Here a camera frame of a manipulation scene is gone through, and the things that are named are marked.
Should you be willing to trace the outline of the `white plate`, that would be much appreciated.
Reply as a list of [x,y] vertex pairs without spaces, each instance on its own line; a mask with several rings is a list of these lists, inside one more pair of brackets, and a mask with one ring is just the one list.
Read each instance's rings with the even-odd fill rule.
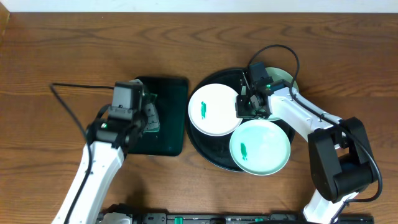
[[242,119],[236,115],[238,93],[231,87],[212,83],[200,87],[188,103],[188,117],[199,132],[208,136],[232,133]]

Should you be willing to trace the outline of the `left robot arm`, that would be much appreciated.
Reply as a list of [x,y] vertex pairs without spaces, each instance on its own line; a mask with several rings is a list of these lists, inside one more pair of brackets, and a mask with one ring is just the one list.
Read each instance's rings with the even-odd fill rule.
[[53,223],[96,223],[109,186],[127,154],[151,128],[159,129],[152,103],[140,110],[111,105],[100,109],[83,132],[81,162]]

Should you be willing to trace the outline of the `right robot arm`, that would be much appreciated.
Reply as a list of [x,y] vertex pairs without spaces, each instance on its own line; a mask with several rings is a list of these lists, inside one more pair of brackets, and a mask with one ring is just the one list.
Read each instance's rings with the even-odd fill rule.
[[274,115],[285,121],[308,143],[310,172],[316,188],[303,215],[310,223],[336,223],[357,195],[373,182],[382,188],[381,172],[374,160],[363,123],[342,119],[305,99],[286,80],[267,73],[243,75],[247,88],[236,99],[239,118]]

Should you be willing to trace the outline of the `green scrub sponge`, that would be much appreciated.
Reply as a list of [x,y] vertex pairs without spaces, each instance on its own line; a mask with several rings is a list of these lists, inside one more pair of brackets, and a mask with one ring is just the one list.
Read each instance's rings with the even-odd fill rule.
[[144,128],[145,133],[155,133],[160,131],[160,119],[155,107],[157,95],[146,93],[144,95],[144,112],[147,116],[147,123]]

